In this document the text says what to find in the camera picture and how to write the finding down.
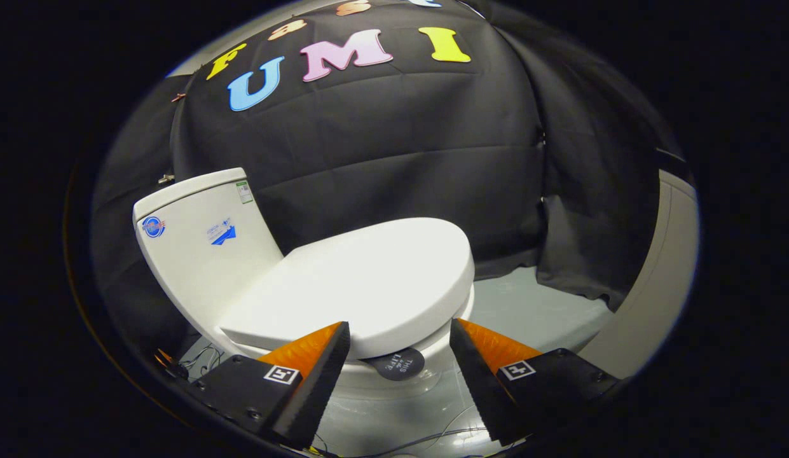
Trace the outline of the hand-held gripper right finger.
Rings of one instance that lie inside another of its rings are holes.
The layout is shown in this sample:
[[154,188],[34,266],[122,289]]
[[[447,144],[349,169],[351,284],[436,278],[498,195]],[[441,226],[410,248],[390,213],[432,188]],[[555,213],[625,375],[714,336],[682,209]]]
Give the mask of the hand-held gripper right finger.
[[488,435],[502,445],[560,436],[624,388],[566,348],[542,352],[465,319],[450,323],[449,345]]

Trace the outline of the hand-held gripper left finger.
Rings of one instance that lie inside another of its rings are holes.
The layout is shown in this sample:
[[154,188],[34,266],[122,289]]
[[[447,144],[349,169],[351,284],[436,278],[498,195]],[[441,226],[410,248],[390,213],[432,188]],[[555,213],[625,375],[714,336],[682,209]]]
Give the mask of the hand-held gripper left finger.
[[184,390],[247,434],[308,449],[341,375],[350,341],[350,325],[339,321],[265,356],[232,356]]

